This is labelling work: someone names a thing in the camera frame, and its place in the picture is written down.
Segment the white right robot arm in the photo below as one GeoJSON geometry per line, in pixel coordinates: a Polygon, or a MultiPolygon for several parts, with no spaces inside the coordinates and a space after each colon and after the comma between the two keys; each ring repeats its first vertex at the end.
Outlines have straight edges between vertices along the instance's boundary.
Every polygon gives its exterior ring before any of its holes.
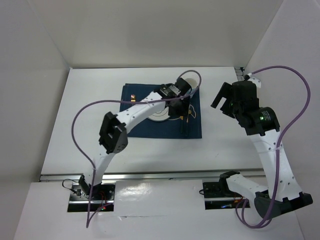
{"type": "Polygon", "coordinates": [[[232,84],[225,82],[211,107],[216,108],[222,99],[225,99],[220,108],[222,113],[236,119],[252,141],[267,185],[260,185],[232,170],[220,175],[220,194],[240,194],[249,200],[258,215],[267,221],[311,205],[312,196],[303,192],[290,167],[280,139],[282,131],[275,112],[270,107],[259,105],[257,86],[251,81],[237,81],[232,84]]]}

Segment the gold spoon green handle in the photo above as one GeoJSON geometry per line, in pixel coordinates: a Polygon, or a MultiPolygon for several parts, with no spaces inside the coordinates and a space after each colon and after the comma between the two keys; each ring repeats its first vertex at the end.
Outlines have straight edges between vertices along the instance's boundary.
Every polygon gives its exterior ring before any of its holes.
{"type": "Polygon", "coordinates": [[[180,116],[180,133],[184,133],[184,116],[180,116]]]}

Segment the gold fork green handle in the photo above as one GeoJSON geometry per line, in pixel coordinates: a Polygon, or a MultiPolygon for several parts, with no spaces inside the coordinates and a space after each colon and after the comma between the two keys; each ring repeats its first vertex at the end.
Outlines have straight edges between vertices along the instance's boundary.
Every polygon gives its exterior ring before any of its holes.
{"type": "Polygon", "coordinates": [[[187,138],[189,136],[189,122],[190,119],[195,119],[197,117],[197,113],[195,112],[194,106],[190,103],[188,107],[187,116],[185,117],[185,124],[184,124],[184,136],[187,138]]]}

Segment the gold knife green handle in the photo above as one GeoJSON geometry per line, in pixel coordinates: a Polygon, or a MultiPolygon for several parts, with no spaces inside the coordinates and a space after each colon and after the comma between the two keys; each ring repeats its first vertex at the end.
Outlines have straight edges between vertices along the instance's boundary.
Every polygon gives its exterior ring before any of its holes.
{"type": "Polygon", "coordinates": [[[136,95],[135,95],[135,94],[131,94],[131,95],[130,95],[130,101],[131,101],[132,103],[135,103],[135,102],[136,102],[136,95]]]}

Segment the light blue mug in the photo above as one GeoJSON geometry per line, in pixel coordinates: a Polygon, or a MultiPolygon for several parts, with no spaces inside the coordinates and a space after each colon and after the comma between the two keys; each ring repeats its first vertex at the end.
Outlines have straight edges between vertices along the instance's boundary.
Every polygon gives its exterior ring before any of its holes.
{"type": "Polygon", "coordinates": [[[191,89],[187,92],[187,94],[194,93],[198,87],[198,82],[193,78],[185,78],[184,80],[191,86],[191,89]]]}

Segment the navy blue cloth placemat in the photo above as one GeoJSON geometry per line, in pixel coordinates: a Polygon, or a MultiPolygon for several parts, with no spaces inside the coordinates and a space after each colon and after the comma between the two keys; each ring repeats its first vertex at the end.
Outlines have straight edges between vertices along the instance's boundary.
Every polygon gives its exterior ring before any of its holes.
{"type": "MultiPolygon", "coordinates": [[[[155,84],[126,83],[122,87],[121,100],[130,101],[131,95],[134,94],[139,102],[157,87],[155,84]]],[[[202,122],[199,92],[193,95],[190,99],[190,104],[195,109],[196,118],[189,120],[188,137],[185,137],[185,130],[184,133],[180,133],[181,120],[179,117],[170,117],[170,119],[162,122],[151,121],[147,118],[134,127],[128,136],[131,138],[150,139],[201,139],[202,122]]]]}

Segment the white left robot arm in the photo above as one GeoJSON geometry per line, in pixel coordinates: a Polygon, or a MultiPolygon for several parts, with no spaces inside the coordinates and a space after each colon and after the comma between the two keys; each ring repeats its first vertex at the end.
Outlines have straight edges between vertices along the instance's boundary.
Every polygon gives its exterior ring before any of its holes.
{"type": "Polygon", "coordinates": [[[84,173],[79,179],[81,194],[88,200],[97,197],[105,171],[114,156],[128,145],[128,134],[149,116],[168,108],[170,116],[186,116],[189,111],[192,86],[183,78],[162,84],[126,110],[107,112],[99,130],[101,152],[94,158],[95,173],[84,173]]]}

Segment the white patterned plate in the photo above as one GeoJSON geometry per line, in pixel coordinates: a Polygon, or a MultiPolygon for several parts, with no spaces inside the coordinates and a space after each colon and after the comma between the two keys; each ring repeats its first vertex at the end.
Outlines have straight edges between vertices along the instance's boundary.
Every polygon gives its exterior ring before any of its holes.
{"type": "Polygon", "coordinates": [[[150,115],[148,117],[149,120],[153,121],[153,122],[164,122],[170,119],[170,115],[169,115],[169,107],[166,107],[164,110],[162,111],[158,111],[153,113],[152,115],[150,115]]]}

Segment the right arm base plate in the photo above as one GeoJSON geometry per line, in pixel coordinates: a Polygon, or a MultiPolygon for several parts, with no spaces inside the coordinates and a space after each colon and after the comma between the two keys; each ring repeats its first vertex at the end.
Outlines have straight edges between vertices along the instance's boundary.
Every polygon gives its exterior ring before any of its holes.
{"type": "Polygon", "coordinates": [[[224,192],[218,180],[205,180],[199,194],[204,197],[206,210],[227,210],[243,207],[245,198],[235,192],[224,192]]]}

